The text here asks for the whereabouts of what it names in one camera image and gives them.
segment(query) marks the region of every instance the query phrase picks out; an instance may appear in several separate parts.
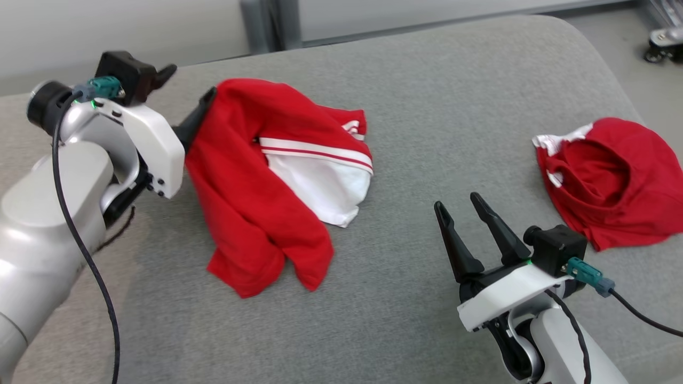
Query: green connector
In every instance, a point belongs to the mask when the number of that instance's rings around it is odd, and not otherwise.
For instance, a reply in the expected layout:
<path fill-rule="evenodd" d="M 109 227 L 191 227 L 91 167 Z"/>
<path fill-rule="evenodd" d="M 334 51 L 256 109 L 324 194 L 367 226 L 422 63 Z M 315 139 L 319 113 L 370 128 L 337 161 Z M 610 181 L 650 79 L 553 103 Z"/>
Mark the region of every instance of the green connector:
<path fill-rule="evenodd" d="M 595 288 L 602 297 L 608 297 L 614 289 L 614 281 L 603 277 L 602 272 L 580 258 L 570 258 L 567 262 L 567 274 L 577 281 Z"/>
<path fill-rule="evenodd" d="M 114 99 L 119 97 L 121 82 L 114 76 L 96 77 L 88 81 L 95 88 L 97 97 Z"/>
<path fill-rule="evenodd" d="M 567 274 L 591 287 L 595 287 L 602 280 L 602 272 L 580 258 L 569 259 L 569 262 L 567 262 Z"/>

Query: red and white jacket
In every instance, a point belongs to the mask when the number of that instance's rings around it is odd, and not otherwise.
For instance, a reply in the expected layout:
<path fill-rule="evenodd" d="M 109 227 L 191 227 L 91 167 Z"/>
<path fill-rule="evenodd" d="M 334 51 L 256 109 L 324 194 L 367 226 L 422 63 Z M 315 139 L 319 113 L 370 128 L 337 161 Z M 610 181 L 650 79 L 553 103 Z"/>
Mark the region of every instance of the red and white jacket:
<path fill-rule="evenodd" d="M 373 174 L 363 111 L 316 105 L 286 84 L 218 86 L 186 166 L 217 250 L 208 270 L 242 297 L 291 259 L 315 290 L 333 255 L 321 220 L 346 227 Z"/>

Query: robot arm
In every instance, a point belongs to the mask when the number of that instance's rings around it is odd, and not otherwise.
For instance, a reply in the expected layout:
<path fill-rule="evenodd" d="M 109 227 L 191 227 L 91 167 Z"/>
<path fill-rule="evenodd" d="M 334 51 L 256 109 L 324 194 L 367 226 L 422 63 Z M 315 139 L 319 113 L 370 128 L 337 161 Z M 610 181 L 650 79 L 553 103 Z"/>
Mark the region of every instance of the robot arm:
<path fill-rule="evenodd" d="M 446 207 L 441 202 L 434 205 L 460 283 L 458 313 L 462 324 L 470 332 L 489 330 L 507 371 L 521 383 L 584 383 L 584 353 L 577 333 L 546 291 L 566 298 L 583 288 L 585 284 L 567 275 L 566 264 L 574 257 L 583 259 L 586 239 L 564 225 L 551 230 L 532 226 L 524 235 L 526 244 L 533 245 L 531 255 L 478 193 L 472 193 L 471 200 L 502 253 L 502 266 L 489 271 L 464 245 Z M 593 383 L 626 384 L 590 335 L 583 328 L 581 333 L 590 356 Z"/>
<path fill-rule="evenodd" d="M 114 100 L 65 106 L 60 101 L 73 90 L 55 81 L 33 91 L 29 120 L 50 135 L 55 117 L 68 108 L 60 132 L 60 175 L 72 220 L 91 252 L 142 191 L 171 198 L 180 188 L 184 156 L 216 90 L 172 128 L 143 104 L 173 74 L 175 67 L 167 68 L 157 73 L 126 52 L 105 53 L 98 73 L 128 81 L 120 82 Z M 49 159 L 38 161 L 0 200 L 1 384 L 11 381 L 26 348 L 85 267 L 59 207 Z"/>

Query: gray fabric surface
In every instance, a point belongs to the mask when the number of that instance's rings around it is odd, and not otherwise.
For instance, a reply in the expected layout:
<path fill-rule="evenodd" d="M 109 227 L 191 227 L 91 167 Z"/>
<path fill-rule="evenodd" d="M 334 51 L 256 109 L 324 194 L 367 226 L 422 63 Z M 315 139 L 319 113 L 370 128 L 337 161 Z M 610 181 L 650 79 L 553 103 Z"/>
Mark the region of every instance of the gray fabric surface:
<path fill-rule="evenodd" d="M 168 201 L 145 194 L 126 235 L 96 256 L 122 332 L 121 383 L 508 383 L 490 335 L 458 319 L 432 204 L 443 200 L 487 267 L 499 254 L 469 202 L 479 191 L 518 233 L 561 219 L 530 139 L 606 115 L 638 120 L 580 33 L 531 16 L 487 20 L 301 51 L 182 68 L 150 106 L 177 122 L 230 77 L 289 83 L 314 101 L 365 110 L 375 177 L 348 229 L 329 228 L 336 254 L 317 292 L 291 265 L 242 300 L 205 271 L 214 249 L 189 179 Z M 26 96 L 0 99 L 0 187 L 43 154 Z M 677 236 L 587 260 L 633 304 L 683 328 Z M 644 325 L 590 289 L 568 300 L 631 383 L 683 372 L 683 342 Z M 109 320 L 86 272 L 29 348 L 16 383 L 106 383 Z"/>

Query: red cloth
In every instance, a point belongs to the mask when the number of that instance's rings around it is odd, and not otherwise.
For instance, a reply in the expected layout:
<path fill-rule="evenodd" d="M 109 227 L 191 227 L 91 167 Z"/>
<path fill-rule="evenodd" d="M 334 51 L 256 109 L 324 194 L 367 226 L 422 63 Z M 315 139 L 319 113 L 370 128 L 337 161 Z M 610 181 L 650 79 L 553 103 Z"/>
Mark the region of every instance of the red cloth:
<path fill-rule="evenodd" d="M 538 145 L 554 138 L 559 147 Z M 683 172 L 650 129 L 604 118 L 567 137 L 536 137 L 534 144 L 553 204 L 597 251 L 650 245 L 683 232 Z"/>
<path fill-rule="evenodd" d="M 362 111 L 317 106 L 286 84 L 231 79 L 218 86 L 186 166 L 217 244 L 208 270 L 241 297 L 273 283 L 285 256 L 302 285 L 315 290 L 334 252 L 324 224 L 269 170 L 257 139 L 324 144 L 369 156 L 367 146 L 342 128 L 351 120 L 365 133 Z"/>

